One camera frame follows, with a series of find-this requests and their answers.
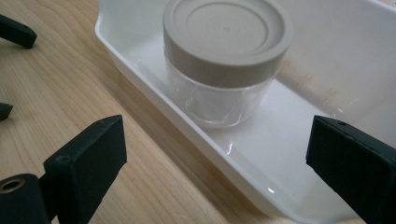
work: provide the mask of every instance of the wooden table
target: wooden table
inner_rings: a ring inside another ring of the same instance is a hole
[[[38,34],[33,49],[0,39],[0,102],[14,105],[0,122],[0,180],[42,176],[49,155],[122,114],[128,163],[91,223],[293,223],[258,211],[124,79],[96,38],[97,13],[95,0],[0,1]]]

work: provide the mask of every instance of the beige lid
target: beige lid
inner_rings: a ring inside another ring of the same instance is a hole
[[[272,77],[292,24],[272,0],[171,0],[163,13],[165,53],[184,75],[222,88]]]

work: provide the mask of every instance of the clamp jaw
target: clamp jaw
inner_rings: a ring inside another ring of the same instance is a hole
[[[126,161],[122,116],[98,120],[44,161],[40,178],[0,181],[0,222],[86,224]]]

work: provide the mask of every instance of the tray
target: tray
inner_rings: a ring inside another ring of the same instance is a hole
[[[162,14],[168,1],[98,0],[95,32],[118,69],[265,214],[303,223],[357,215],[305,164],[314,115],[396,147],[396,11],[376,1],[281,0],[294,24],[257,113],[207,130],[167,96]]]

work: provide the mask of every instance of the jar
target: jar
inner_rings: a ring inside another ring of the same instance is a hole
[[[171,0],[163,41],[174,103],[198,125],[234,126],[250,117],[292,37],[272,0]]]

